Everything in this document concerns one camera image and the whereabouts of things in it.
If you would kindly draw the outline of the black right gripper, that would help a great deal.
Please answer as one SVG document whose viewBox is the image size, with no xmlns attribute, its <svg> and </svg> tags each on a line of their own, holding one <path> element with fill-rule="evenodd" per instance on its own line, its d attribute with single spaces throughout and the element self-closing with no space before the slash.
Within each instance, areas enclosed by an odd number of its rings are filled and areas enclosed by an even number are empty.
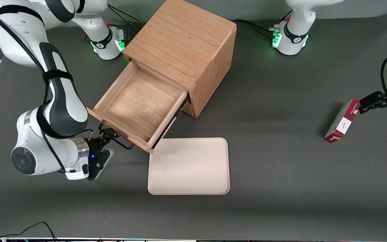
<svg viewBox="0 0 387 242">
<path fill-rule="evenodd" d="M 88 155 L 88 180 L 94 181 L 99 178 L 103 170 L 108 165 L 109 161 L 114 155 L 114 150 L 111 148 L 105 149 L 105 146 L 112 141 L 112 139 L 119 138 L 118 133 L 112 128 L 104 128 L 99 126 L 100 136 L 87 140 L 89 147 Z"/>
</svg>

